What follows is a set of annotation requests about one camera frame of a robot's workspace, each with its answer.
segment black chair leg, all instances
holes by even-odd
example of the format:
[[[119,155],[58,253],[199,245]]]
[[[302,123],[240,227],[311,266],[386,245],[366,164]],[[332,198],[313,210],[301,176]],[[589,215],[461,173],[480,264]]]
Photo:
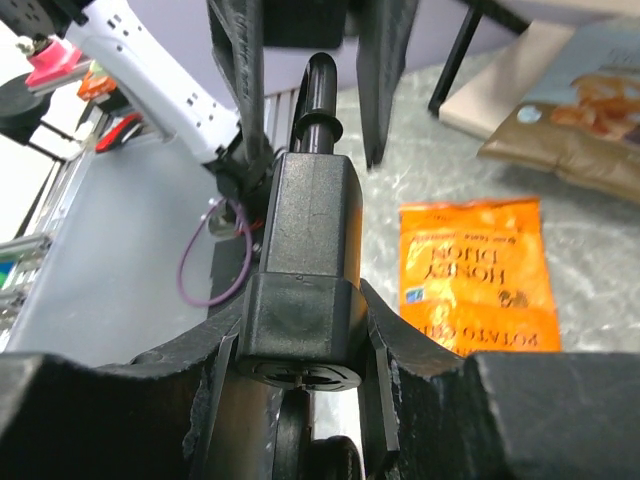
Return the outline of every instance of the black chair leg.
[[[440,115],[440,107],[447,99],[453,81],[460,70],[473,36],[480,25],[483,16],[487,16],[518,35],[529,28],[529,23],[506,9],[495,0],[460,0],[469,6],[467,15],[462,22],[458,36],[449,52],[449,57],[444,65],[433,95],[429,100],[429,111],[437,118]]]

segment brown snack bag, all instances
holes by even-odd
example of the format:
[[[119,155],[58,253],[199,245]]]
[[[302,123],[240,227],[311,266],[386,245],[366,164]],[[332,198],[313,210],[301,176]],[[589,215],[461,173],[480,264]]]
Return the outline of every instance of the brown snack bag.
[[[640,34],[578,30],[478,154],[640,202]]]

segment black cylindrical tube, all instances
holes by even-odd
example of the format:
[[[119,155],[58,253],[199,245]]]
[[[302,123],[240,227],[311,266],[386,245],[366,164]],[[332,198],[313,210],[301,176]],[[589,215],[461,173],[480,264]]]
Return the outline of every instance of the black cylindrical tube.
[[[326,53],[311,57],[304,83],[303,112],[297,125],[300,152],[332,154],[342,133],[341,126],[336,129],[338,73],[333,59]]]
[[[442,75],[440,75],[440,79],[438,80],[436,88],[433,90],[431,100],[429,101],[429,111],[436,117],[440,115],[440,107],[451,91],[453,80],[456,78],[458,70],[460,70],[462,60],[467,53],[471,40],[473,40],[473,35],[478,29],[478,25],[480,25],[482,16],[483,11],[480,4],[469,7],[467,15],[464,18],[464,22],[458,32],[458,36],[456,37],[451,49],[451,54],[447,59],[447,63],[444,65]]]

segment white wall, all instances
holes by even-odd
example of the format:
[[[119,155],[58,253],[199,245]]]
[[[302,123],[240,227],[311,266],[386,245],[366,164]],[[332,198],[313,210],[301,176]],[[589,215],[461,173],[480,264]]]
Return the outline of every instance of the white wall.
[[[0,85],[33,68],[15,48],[16,36],[0,23]],[[84,109],[75,95],[78,85],[58,90],[44,119],[59,129],[73,133]],[[32,141],[60,156],[77,151],[49,131],[40,128]],[[33,150],[0,135],[0,242],[11,240],[26,215],[52,162]]]
[[[158,41],[216,99],[232,106],[231,96],[216,69],[211,51],[211,33],[206,0],[128,0],[129,5]],[[638,2],[638,0],[502,0],[525,18],[538,18],[554,23],[580,24],[598,17],[602,11],[586,11],[575,7],[582,1]],[[457,0],[420,0],[407,50],[407,70],[420,70],[444,62],[453,44],[467,7]],[[513,35],[488,19],[483,19],[470,47],[478,53],[507,45]],[[331,52],[338,66],[340,88],[356,85],[357,43],[346,41]],[[268,48],[265,52],[265,94],[282,92],[300,85],[311,52]]]

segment cable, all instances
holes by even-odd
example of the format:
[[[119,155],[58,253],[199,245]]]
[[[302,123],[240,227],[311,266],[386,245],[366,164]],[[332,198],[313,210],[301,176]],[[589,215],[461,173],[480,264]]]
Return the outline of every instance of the cable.
[[[217,297],[211,298],[209,300],[199,300],[197,298],[191,297],[187,293],[186,289],[184,288],[184,280],[183,280],[184,265],[187,261],[187,257],[189,256],[189,253],[191,252],[191,248],[193,247],[193,244],[198,238],[198,235],[200,234],[204,226],[207,224],[207,220],[209,220],[209,217],[213,215],[216,212],[216,210],[218,210],[218,208],[220,208],[225,202],[228,203],[229,206],[232,208],[232,210],[235,212],[236,226],[239,226],[239,230],[241,230],[242,233],[244,234],[245,255],[244,255],[244,261],[242,263],[242,269],[240,270],[240,274],[238,275],[238,278],[236,278],[236,281],[233,282],[233,285],[231,285],[226,292],[218,295]],[[200,221],[198,228],[196,229],[195,233],[193,234],[193,236],[189,240],[189,243],[187,244],[187,248],[184,250],[184,252],[182,253],[182,256],[180,257],[180,263],[178,265],[178,272],[176,275],[176,284],[178,287],[178,293],[180,294],[180,297],[182,298],[182,300],[193,307],[199,307],[199,308],[215,307],[216,305],[220,305],[222,302],[228,300],[234,293],[238,291],[240,286],[246,280],[247,275],[249,274],[249,267],[251,266],[252,247],[253,247],[253,240],[251,238],[251,226],[249,225],[249,222],[247,221],[247,218],[244,212],[242,211],[242,207],[236,202],[232,200],[226,200],[226,199],[222,199],[214,203],[211,206],[211,208],[209,208],[209,210],[207,211],[205,216],[202,218],[202,220]]]
[[[282,159],[282,156],[283,156],[285,153],[287,153],[288,151],[289,151],[289,150],[287,149],[287,147],[280,147],[280,148],[278,148],[278,149],[274,152],[274,154],[273,154],[273,157],[274,157],[274,159],[276,160],[276,162],[277,162],[277,161],[279,161],[279,160],[281,160],[281,159]]]

